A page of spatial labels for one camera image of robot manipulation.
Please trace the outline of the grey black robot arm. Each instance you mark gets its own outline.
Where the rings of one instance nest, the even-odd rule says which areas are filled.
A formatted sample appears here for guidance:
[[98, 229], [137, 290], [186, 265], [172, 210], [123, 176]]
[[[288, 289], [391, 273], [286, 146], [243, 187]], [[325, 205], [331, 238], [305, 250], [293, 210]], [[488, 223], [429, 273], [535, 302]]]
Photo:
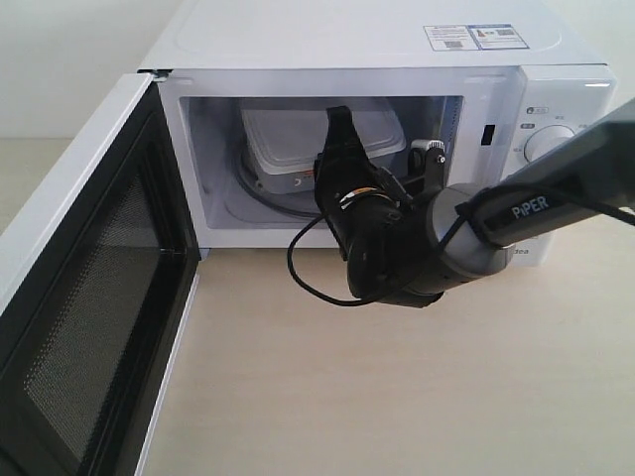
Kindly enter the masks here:
[[505, 270], [517, 244], [596, 215], [634, 221], [634, 106], [625, 103], [499, 184], [416, 192], [373, 166], [344, 106], [326, 112], [315, 200], [356, 304], [425, 307]]

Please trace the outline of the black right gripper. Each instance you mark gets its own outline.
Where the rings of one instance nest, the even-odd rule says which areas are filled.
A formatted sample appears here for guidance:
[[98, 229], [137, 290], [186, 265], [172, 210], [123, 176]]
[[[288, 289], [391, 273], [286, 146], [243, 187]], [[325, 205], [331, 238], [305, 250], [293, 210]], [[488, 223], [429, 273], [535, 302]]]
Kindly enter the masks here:
[[414, 197], [386, 168], [368, 159], [351, 110], [326, 110], [323, 151], [314, 165], [315, 199], [344, 260], [384, 263], [389, 231]]

